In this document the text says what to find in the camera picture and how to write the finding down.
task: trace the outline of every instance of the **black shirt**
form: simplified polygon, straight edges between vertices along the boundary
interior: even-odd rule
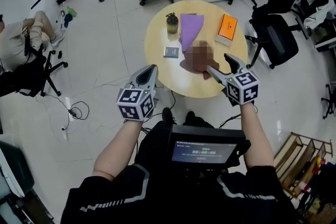
[[[191,180],[173,171],[149,172],[134,164],[112,182],[92,176],[71,189],[61,223],[182,219],[188,223],[292,223],[293,218],[294,208],[274,167],[253,167],[246,176],[224,173]]]

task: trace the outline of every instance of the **sneaker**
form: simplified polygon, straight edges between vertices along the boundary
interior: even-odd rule
[[[53,47],[57,47],[57,45],[65,38],[65,30],[61,31],[61,33],[56,33],[56,37],[53,40],[50,40],[50,44]]]
[[[190,122],[196,117],[194,111],[189,111],[187,116],[185,117],[185,122]]]
[[[172,111],[169,108],[164,108],[162,111],[162,120],[168,125],[174,124]]]

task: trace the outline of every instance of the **bottle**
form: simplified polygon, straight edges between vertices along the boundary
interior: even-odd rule
[[[68,13],[71,14],[71,16],[72,16],[73,18],[75,18],[75,17],[77,16],[77,12],[75,12],[75,10],[74,10],[73,8],[69,8],[69,7],[67,7],[67,11],[68,11]]]
[[[167,17],[167,31],[169,34],[176,34],[178,30],[178,18],[175,16],[175,13],[169,13],[166,15]]]

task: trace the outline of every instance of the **cardboard box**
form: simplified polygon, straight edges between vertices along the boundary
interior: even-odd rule
[[[229,47],[234,39],[236,27],[237,19],[224,14],[222,20],[220,21],[218,34],[215,37],[215,41]]]

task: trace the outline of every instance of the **round wooden tabletop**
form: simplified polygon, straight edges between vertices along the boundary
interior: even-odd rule
[[[166,15],[172,12],[179,18],[179,29],[174,35],[167,32],[166,23]],[[247,44],[244,33],[238,25],[230,47],[216,42],[214,38],[217,35],[220,19],[223,14],[228,13],[213,4],[200,0],[171,4],[158,12],[148,25],[144,40],[145,57],[149,65],[157,65],[159,81],[167,88],[187,97],[214,97],[222,91],[221,84],[213,78],[204,80],[202,73],[191,73],[180,66],[180,62],[184,60],[179,42],[181,13],[204,14],[204,25],[196,40],[205,40],[209,43],[214,52],[214,60],[219,63],[219,69],[223,73],[229,73],[231,70],[230,65],[225,61],[224,53],[232,54],[245,63],[247,62]],[[163,57],[166,46],[179,47],[179,57]]]

